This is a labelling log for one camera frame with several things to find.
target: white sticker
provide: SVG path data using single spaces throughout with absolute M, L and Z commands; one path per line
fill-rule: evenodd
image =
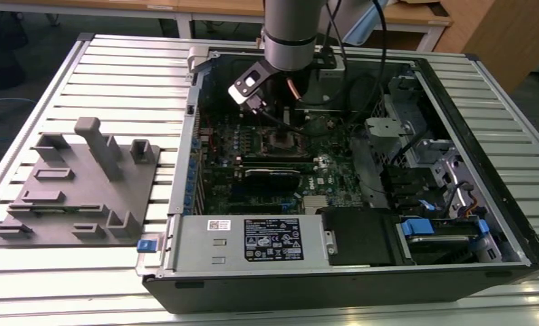
M 169 5 L 146 5 L 148 9 L 172 10 Z
M 449 22 L 441 22 L 440 20 L 431 20 L 428 22 L 429 25 L 444 25 L 448 26 Z
M 208 231 L 231 231 L 229 219 L 209 219 L 207 225 Z

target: power supply label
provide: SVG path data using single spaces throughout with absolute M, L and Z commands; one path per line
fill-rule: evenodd
M 244 258 L 248 261 L 303 260 L 299 219 L 245 219 Z

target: motherboard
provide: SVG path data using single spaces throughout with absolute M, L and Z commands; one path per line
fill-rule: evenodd
M 311 132 L 343 120 L 305 114 Z M 345 128 L 305 137 L 239 117 L 201 119 L 204 213 L 208 215 L 313 214 L 327 206 L 363 206 Z

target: metal slotted table surface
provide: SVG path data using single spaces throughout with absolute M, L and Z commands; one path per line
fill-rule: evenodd
M 165 229 L 168 199 L 191 83 L 188 49 L 253 43 L 96 35 L 77 41 L 0 163 L 0 222 L 38 156 L 41 132 L 69 132 L 80 116 L 102 120 L 117 142 L 148 138 L 164 152 L 144 233 Z M 349 52 L 379 54 L 376 50 Z M 391 52 L 412 56 L 412 52 Z M 459 54 L 428 59 L 484 151 L 539 234 L 539 134 L 481 63 Z M 80 137 L 66 136 L 70 142 Z M 292 310 L 260 314 L 169 314 L 140 283 L 134 248 L 0 249 L 0 324 L 195 323 L 217 325 L 539 325 L 539 279 L 493 287 L 453 303 Z M 159 257 L 148 256 L 155 266 Z

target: wooden desk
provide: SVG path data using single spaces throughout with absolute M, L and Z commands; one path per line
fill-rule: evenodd
M 191 20 L 253 23 L 264 21 L 263 0 L 179 0 L 176 11 L 188 13 Z M 427 5 L 407 3 L 389 5 L 384 13 L 388 30 L 421 33 L 424 36 L 417 48 L 412 50 L 431 52 L 444 28 L 452 24 L 452 18 L 436 16 Z
M 180 37 L 185 39 L 193 38 L 195 20 L 259 24 L 264 21 L 263 0 L 0 0 L 0 10 L 175 19 Z M 405 3 L 389 5 L 385 18 L 389 31 L 424 35 L 417 45 L 417 50 L 424 52 L 433 50 L 444 27 L 452 24 L 451 18 L 435 16 L 425 5 Z

